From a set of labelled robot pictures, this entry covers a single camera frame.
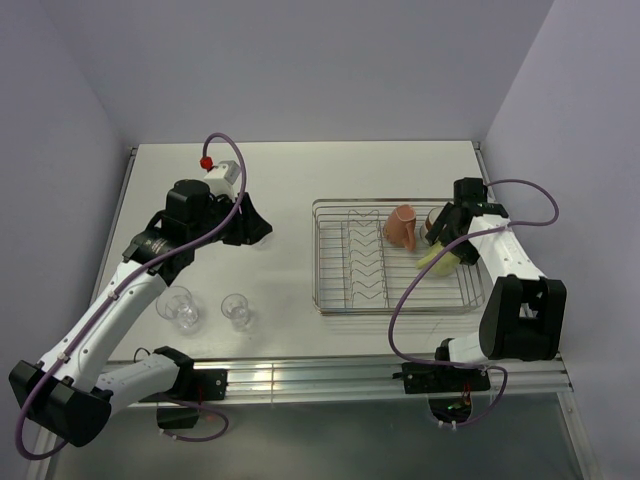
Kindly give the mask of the black box under rail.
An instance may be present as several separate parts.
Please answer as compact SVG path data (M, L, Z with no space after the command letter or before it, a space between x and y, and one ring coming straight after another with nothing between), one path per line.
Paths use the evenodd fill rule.
M159 407L156 410L156 423L162 430L192 429L198 422L199 411L189 407Z

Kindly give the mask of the clear glass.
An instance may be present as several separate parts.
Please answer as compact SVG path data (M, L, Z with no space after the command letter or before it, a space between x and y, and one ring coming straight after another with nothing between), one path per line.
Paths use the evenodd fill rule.
M247 298L239 293L226 296L221 303L222 314L230 320L235 330L245 330L250 322L250 309Z
M172 286L155 301L157 314L174 325L189 330L199 321L199 312L191 292L181 286Z

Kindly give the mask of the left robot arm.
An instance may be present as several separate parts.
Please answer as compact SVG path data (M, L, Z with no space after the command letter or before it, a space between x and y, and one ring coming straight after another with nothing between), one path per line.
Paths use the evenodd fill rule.
M14 440L26 459L45 459L23 443L27 420L64 445L87 445L120 410L143 399L198 409L194 361L171 347L111 373L103 368L115 347L144 312L195 259L196 249L221 241L253 245L272 232L250 196L214 195L199 180L181 180L123 253L109 286L74 328L36 363L19 361L9 382L21 407Z

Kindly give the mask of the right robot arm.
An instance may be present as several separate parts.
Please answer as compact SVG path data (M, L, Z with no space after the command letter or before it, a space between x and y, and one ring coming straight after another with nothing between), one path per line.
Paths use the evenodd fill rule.
M428 253L416 267L445 276L460 265L482 262L492 290L478 330L443 341L433 365L435 383L452 390L468 374L466 364L489 360L553 359L559 348L567 290L547 277L525 253L505 207L489 198L480 178L454 182L453 200L425 222Z

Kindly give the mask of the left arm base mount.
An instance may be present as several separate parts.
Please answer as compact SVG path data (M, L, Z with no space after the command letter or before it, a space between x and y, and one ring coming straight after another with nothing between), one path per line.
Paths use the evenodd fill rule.
M186 377L178 379L169 391L147 396L141 402L164 402L166 397L197 403L221 401L226 396L227 380L226 369L194 369Z

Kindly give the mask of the steel cup brown band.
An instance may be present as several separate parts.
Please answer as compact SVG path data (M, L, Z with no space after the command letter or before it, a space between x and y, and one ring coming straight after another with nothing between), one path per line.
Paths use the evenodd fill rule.
M429 211L426 219L420 227L420 239L428 246L434 244L440 235L441 228L437 226L437 220L443 211L443 207L435 207Z

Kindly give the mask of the orange floral mug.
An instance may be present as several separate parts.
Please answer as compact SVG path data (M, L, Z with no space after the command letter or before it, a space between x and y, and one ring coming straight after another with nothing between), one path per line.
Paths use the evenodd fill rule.
M399 205L385 222L384 237L391 245L413 252L416 248L415 226L414 208L408 204Z

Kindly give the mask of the clear glass front right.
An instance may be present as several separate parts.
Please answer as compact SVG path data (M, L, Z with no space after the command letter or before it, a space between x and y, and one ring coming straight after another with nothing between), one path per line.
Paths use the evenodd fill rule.
M221 303L222 314L230 320L235 330L245 330L250 322L250 309L247 298L239 293L226 296Z

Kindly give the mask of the green mug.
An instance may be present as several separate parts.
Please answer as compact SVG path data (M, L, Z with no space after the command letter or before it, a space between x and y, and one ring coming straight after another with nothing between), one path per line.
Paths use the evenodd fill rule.
M437 242L430 246L426 255L416 262L416 268L424 269L441 251L444 246L441 242ZM453 274L460 265L461 260L451 252L446 252L427 272L428 275L445 277Z

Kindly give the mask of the clear glass front left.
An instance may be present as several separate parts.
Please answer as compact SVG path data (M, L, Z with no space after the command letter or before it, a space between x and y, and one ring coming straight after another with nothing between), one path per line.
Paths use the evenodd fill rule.
M199 321L199 312L191 292L181 286L172 286L155 301L157 314L174 325L189 330Z

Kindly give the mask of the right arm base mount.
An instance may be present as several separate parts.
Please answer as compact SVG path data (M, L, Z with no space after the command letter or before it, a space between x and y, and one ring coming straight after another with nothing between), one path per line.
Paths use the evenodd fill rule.
M409 395L473 393L491 388L489 377L484 372L451 366L405 362L392 378L401 380L404 392Z

